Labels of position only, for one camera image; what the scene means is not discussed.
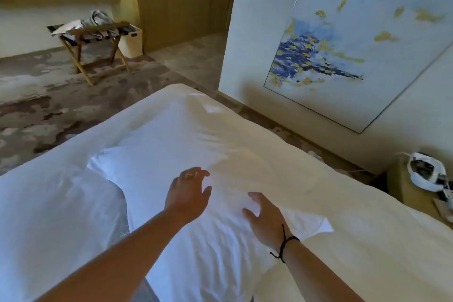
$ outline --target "forearm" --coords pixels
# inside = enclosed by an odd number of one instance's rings
[[[363,302],[359,295],[300,242],[287,242],[283,259],[307,302]]]
[[[129,301],[166,245],[183,226],[177,213],[162,211],[37,302]]]

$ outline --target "abstract painting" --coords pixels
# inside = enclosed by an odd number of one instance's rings
[[[452,41],[453,0],[296,0],[264,87],[361,133]]]

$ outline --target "wastebasket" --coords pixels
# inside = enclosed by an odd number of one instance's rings
[[[122,36],[118,47],[125,57],[134,58],[143,55],[143,31],[134,26],[135,31],[131,31],[128,35]]]

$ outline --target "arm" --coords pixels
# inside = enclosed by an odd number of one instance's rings
[[[129,301],[173,236],[206,209],[212,188],[202,192],[201,183],[208,175],[201,168],[182,172],[173,180],[161,213],[82,266],[37,302]]]
[[[249,196],[260,205],[261,210],[256,217],[250,210],[243,209],[245,218],[258,240],[278,253],[283,242],[282,225],[286,237],[293,236],[288,224],[279,208],[262,193],[249,192]],[[363,302],[340,277],[297,240],[286,243],[282,257],[307,302]]]

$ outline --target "black bracelet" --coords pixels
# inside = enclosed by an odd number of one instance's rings
[[[281,246],[280,246],[279,256],[277,257],[277,256],[276,256],[274,253],[272,253],[272,252],[271,252],[270,254],[272,254],[272,255],[274,256],[274,258],[280,259],[280,260],[283,262],[283,264],[284,264],[285,261],[283,260],[282,255],[283,255],[283,249],[284,249],[285,246],[286,246],[286,242],[288,242],[288,241],[290,241],[290,240],[297,240],[298,242],[300,242],[300,240],[299,240],[297,237],[295,237],[295,236],[290,236],[289,238],[286,238],[286,234],[285,234],[285,226],[284,226],[283,224],[282,224],[282,228],[283,228],[283,242],[282,242],[282,244],[281,244]]]

